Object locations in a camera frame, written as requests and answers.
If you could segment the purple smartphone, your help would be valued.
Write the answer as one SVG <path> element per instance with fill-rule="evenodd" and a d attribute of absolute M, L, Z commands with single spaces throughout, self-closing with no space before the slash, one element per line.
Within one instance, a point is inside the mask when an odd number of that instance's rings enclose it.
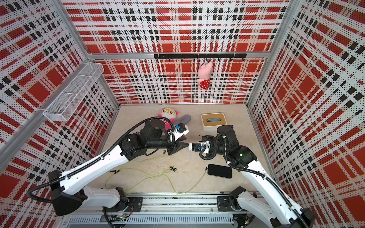
<path fill-rule="evenodd" d="M 207 173 L 210 176 L 216 176 L 226 179 L 232 178 L 232 168 L 227 166 L 221 166 L 216 164 L 209 164 Z"/>

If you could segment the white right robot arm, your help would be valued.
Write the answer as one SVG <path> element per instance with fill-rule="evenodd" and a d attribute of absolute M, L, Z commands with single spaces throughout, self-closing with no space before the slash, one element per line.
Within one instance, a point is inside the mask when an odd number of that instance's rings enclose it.
<path fill-rule="evenodd" d="M 232 208 L 243 209 L 270 228 L 311 228 L 315 214 L 310 208 L 302 208 L 271 178 L 257 156 L 246 146 L 239 144 L 233 125 L 217 128 L 216 136 L 204 136 L 192 143 L 189 149 L 198 152 L 203 160 L 211 160 L 221 154 L 227 165 L 247 178 L 265 199 L 260 201 L 242 187 L 230 193 Z"/>

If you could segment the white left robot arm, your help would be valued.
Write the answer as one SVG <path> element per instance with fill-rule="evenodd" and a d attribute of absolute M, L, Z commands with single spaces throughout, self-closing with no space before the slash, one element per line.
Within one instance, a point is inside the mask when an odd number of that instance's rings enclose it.
<path fill-rule="evenodd" d="M 30 189 L 27 197 L 52 204 L 58 216 L 71 214 L 82 207 L 113 208 L 126 204 L 127 197 L 122 188 L 93 189 L 89 183 L 122 164 L 146 155 L 149 149 L 165 149 L 168 155 L 173 155 L 188 147 L 184 141 L 189 127 L 180 123 L 166 130 L 166 123 L 171 121 L 160 116 L 142 120 L 102 154 L 71 170 L 49 173 L 48 182 Z"/>

